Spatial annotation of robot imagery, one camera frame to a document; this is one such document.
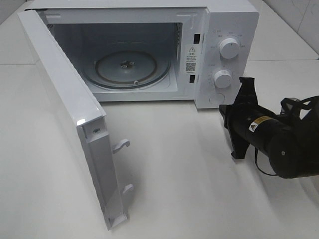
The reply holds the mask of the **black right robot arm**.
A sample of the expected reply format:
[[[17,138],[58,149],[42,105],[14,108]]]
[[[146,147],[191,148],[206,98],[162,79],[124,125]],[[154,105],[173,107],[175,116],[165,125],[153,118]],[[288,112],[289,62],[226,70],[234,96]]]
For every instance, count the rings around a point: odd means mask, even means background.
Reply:
[[[234,159],[244,159],[250,145],[263,152],[275,176],[285,179],[319,174],[319,98],[284,98],[276,114],[258,104],[255,79],[240,77],[230,105],[219,105]]]

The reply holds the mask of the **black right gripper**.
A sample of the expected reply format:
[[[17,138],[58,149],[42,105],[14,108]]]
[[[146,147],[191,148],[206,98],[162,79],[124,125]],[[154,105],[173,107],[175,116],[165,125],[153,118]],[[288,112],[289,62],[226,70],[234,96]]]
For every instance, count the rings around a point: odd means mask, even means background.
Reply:
[[[245,158],[250,145],[268,155],[269,143],[280,128],[276,115],[258,105],[254,81],[252,77],[240,77],[241,86],[234,103],[219,105],[234,159]]]

